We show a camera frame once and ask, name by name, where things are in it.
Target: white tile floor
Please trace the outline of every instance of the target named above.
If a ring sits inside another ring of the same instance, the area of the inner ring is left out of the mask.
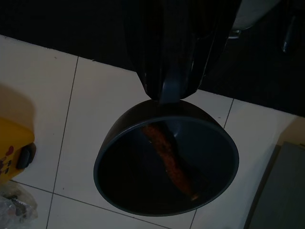
[[[140,217],[108,204],[93,164],[115,120],[147,100],[134,72],[0,36],[0,116],[31,128],[37,154],[14,180],[35,197],[34,229],[242,229],[280,134],[296,116],[198,91],[186,100],[234,139],[235,180],[216,200],[172,217]]]

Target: plastic bag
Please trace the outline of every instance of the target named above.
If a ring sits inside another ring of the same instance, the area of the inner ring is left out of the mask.
[[[37,218],[33,196],[18,183],[9,181],[0,186],[0,229],[29,229]]]

